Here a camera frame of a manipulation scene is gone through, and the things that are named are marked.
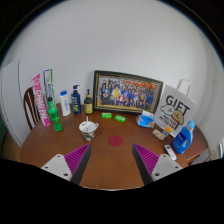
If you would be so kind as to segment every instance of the black object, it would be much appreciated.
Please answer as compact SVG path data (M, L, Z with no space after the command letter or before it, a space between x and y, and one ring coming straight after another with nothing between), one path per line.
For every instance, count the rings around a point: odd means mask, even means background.
M78 167L76 168L76 170L74 171L74 173L72 174L72 178L71 178L71 182L74 184L79 185L81 180L82 180L82 176L83 173L86 169L86 165L89 161L89 157L91 155L91 144L89 144L89 146L87 147L87 149L85 150Z
M153 182L150 174L148 173L146 167L145 167L145 164L144 162L142 161L136 147L134 144L132 144L132 154L135 158L135 162L137 163L137 166L138 166L138 170L141 174L141 178L142 178L142 181L144 183L144 185L147 185L147 184L150 184Z

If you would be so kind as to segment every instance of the packaging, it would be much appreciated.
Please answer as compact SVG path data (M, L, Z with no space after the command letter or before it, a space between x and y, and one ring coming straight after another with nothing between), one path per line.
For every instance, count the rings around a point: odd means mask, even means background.
M101 117L102 118L112 118L112 114L111 113L101 113Z
M144 110L142 112L142 115L139 115L136 118L138 126L145 128L153 128L155 123L154 120L155 120L154 114Z
M125 122L126 117L122 117L122 116L116 115L114 119L116 121Z
M50 125L50 119L46 110L46 105L41 91L40 74L34 75L31 79L31 82L38 112L40 114L43 125L47 127Z
M55 104L52 69L45 70L43 73L43 77L44 77L46 99L48 97L52 97L52 100Z

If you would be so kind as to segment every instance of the picture frame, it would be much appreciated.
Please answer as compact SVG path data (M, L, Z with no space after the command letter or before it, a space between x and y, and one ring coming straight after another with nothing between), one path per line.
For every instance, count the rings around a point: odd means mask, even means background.
M155 113L163 82L138 75L94 71L93 110L141 114Z

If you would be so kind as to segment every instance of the cup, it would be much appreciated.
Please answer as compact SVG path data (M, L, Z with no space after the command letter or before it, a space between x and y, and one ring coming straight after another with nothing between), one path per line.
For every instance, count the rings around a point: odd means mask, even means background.
M98 126L98 123L84 121L79 125L79 130L82 132L84 139L88 142L91 142L94 139L95 131Z

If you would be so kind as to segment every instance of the white gift bag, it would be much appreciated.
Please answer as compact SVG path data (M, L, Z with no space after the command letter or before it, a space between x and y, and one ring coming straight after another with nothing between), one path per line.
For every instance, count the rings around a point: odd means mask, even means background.
M179 91L182 81L188 82L187 94ZM190 82L181 79L177 88L166 85L155 112L155 122L161 128L170 127L172 136L176 136L190 121L197 103L188 97Z

